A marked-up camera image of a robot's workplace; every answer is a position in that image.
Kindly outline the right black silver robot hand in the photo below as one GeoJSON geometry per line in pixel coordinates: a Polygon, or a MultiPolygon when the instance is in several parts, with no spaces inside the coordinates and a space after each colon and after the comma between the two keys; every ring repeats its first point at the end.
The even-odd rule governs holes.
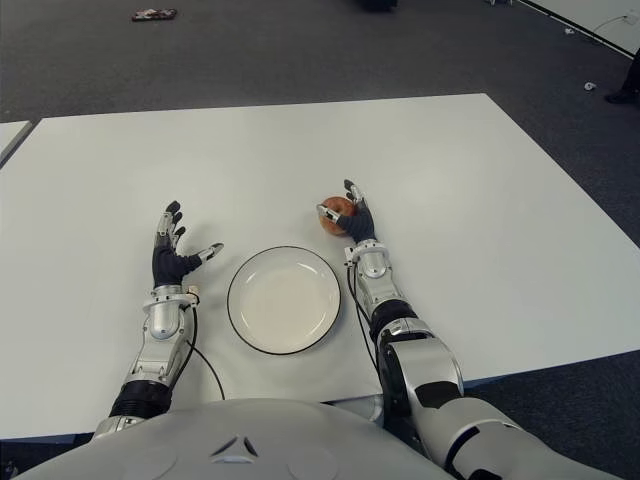
{"type": "Polygon", "coordinates": [[[316,206],[322,227],[332,235],[346,235],[355,243],[375,240],[373,216],[362,191],[349,179],[343,185],[343,197],[329,197],[316,206]]]}

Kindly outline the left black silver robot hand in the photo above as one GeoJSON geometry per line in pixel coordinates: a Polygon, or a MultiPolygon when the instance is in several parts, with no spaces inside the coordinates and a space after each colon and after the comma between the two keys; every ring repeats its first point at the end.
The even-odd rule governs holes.
{"type": "Polygon", "coordinates": [[[180,286],[187,275],[210,261],[224,248],[223,243],[217,242],[191,255],[179,254],[176,247],[186,232],[184,226],[177,228],[182,216],[180,203],[172,201],[161,214],[157,224],[151,259],[155,289],[180,286]]]}

